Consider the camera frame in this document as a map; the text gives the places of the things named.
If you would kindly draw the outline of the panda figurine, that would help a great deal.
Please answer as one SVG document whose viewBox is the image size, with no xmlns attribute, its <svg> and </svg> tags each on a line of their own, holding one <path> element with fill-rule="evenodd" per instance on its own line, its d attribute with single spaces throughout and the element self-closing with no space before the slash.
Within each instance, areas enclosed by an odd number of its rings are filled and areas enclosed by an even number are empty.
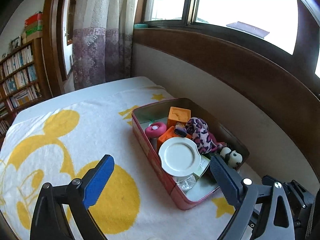
<svg viewBox="0 0 320 240">
<path fill-rule="evenodd" d="M 220 157 L 225 161 L 228 167 L 238 169 L 242 163 L 242 155 L 236 151 L 232 151 L 228 147 L 224 147 L 220 152 Z"/>
</svg>

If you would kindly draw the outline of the white plastic cap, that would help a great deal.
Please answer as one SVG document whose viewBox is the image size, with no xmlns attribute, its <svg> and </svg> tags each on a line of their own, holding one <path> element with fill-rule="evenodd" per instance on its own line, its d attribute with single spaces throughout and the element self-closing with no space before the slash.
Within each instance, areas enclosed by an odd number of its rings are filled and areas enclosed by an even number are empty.
<svg viewBox="0 0 320 240">
<path fill-rule="evenodd" d="M 167 174 L 184 177 L 194 173 L 201 161 L 196 144 L 188 138 L 173 137 L 159 149 L 162 169 Z"/>
</svg>

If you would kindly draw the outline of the purple leopard scrunchie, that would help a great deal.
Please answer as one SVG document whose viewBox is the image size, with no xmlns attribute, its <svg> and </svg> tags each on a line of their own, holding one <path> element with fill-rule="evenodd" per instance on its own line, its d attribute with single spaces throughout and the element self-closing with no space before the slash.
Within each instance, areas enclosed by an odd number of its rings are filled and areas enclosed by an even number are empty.
<svg viewBox="0 0 320 240">
<path fill-rule="evenodd" d="M 224 142 L 218 142 L 216 137 L 209 131 L 208 124 L 201 118 L 192 117 L 186 123 L 187 133 L 191 135 L 200 154 L 208 154 L 225 147 Z"/>
</svg>

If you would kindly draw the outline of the large metal spring clamp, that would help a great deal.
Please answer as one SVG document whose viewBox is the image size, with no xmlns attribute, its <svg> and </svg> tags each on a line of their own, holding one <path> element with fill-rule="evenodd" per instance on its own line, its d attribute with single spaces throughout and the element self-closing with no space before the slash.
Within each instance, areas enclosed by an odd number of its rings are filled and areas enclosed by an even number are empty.
<svg viewBox="0 0 320 240">
<path fill-rule="evenodd" d="M 178 185 L 178 187 L 182 190 L 182 192 L 187 193 L 196 185 L 197 181 L 199 180 L 199 177 L 197 177 L 194 174 L 190 174 L 184 177 L 173 176 L 173 179 L 175 183 Z"/>
</svg>

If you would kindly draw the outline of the dark wooden headboard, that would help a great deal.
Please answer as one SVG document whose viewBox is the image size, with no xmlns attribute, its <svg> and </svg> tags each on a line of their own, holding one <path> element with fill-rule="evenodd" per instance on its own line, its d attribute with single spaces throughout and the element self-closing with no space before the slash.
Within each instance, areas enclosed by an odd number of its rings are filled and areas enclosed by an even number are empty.
<svg viewBox="0 0 320 240">
<path fill-rule="evenodd" d="M 133 74 L 220 120 L 250 152 L 257 174 L 319 187 L 319 98 L 286 70 L 201 33 L 136 29 Z"/>
</svg>

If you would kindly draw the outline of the orange cube in box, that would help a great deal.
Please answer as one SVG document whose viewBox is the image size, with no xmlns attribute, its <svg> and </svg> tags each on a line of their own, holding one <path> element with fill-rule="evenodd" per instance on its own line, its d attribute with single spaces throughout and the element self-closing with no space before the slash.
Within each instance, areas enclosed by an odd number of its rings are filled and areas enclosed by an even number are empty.
<svg viewBox="0 0 320 240">
<path fill-rule="evenodd" d="M 158 139 L 157 139 L 157 148 L 156 148 L 156 152 L 159 151 L 160 147 L 162 146 L 162 144 L 167 141 L 170 138 L 173 137 L 179 137 L 181 138 L 181 136 L 179 136 L 178 134 L 175 133 L 175 127 L 171 126 L 169 129 L 166 130 L 166 132 L 164 134 L 162 134 Z"/>
</svg>

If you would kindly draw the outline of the wooden bookshelf with books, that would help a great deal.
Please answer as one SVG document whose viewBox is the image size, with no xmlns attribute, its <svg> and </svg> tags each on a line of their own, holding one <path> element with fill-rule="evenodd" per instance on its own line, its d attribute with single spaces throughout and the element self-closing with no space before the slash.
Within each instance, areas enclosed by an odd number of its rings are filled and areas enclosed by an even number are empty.
<svg viewBox="0 0 320 240">
<path fill-rule="evenodd" d="M 36 38 L 1 60 L 1 142 L 21 111 L 52 97 Z"/>
</svg>

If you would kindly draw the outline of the stacked boxes on shelf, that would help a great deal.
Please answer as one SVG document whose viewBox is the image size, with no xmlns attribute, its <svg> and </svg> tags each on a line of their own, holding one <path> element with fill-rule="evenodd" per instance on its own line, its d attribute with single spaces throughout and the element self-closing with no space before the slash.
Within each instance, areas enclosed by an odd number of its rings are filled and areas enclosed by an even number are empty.
<svg viewBox="0 0 320 240">
<path fill-rule="evenodd" d="M 43 36 L 43 13 L 38 11 L 24 21 L 22 43 L 25 44 L 33 39 Z"/>
</svg>

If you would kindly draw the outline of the purple patterned curtain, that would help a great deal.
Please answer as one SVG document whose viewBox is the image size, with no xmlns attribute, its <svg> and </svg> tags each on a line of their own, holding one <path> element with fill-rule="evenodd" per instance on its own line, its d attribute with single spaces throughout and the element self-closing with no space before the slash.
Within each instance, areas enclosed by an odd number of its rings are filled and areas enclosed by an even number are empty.
<svg viewBox="0 0 320 240">
<path fill-rule="evenodd" d="M 137 0 L 77 0 L 73 24 L 76 90 L 131 76 Z"/>
</svg>

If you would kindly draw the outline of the wooden door frame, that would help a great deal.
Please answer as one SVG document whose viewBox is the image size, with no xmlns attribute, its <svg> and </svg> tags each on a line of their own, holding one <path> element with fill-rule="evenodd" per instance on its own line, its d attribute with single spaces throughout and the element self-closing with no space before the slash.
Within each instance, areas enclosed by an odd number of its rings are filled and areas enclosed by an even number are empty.
<svg viewBox="0 0 320 240">
<path fill-rule="evenodd" d="M 51 97 L 65 93 L 67 81 L 63 53 L 63 11 L 66 0 L 45 0 L 42 51 Z"/>
</svg>

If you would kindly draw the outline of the window with dark frame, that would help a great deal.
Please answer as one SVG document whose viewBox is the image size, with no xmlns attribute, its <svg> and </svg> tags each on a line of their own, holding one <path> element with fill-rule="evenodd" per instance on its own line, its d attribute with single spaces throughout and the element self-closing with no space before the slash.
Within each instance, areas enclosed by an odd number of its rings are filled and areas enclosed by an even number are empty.
<svg viewBox="0 0 320 240">
<path fill-rule="evenodd" d="M 319 4 L 315 0 L 139 0 L 136 22 L 203 32 L 319 81 Z"/>
</svg>

